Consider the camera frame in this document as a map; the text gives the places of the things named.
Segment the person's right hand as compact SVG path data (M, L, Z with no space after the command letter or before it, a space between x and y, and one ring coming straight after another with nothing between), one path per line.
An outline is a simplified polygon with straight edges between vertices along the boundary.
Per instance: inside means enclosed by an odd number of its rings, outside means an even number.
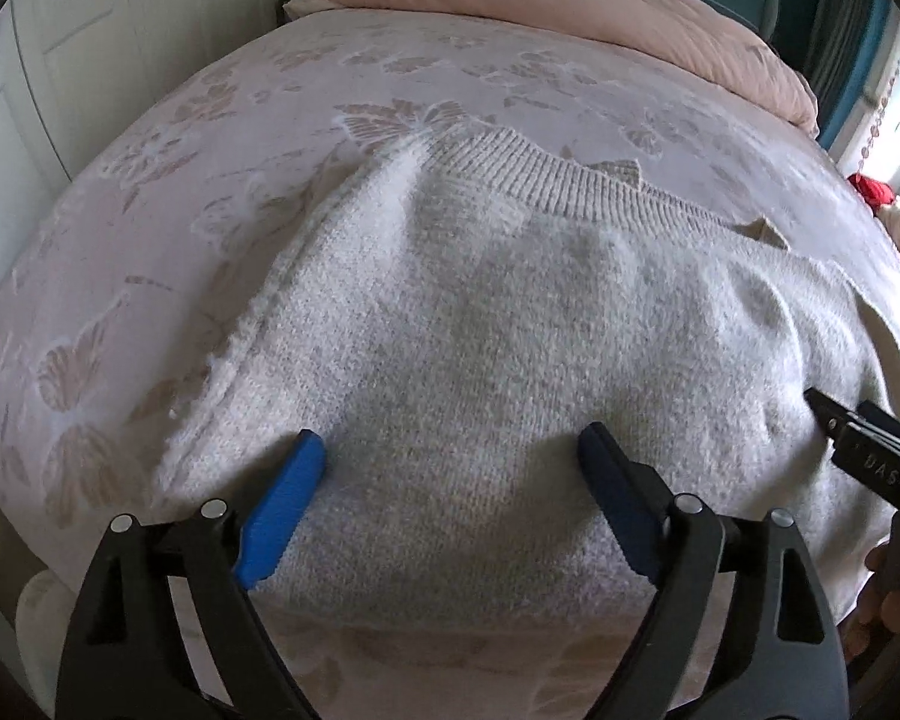
M866 555L865 567L871 572L871 577L860 590L852 613L839 626L847 663L866 652L877 624L883 624L891 634L900 634L900 590L883 592L878 589L888 551L889 544L881 543Z

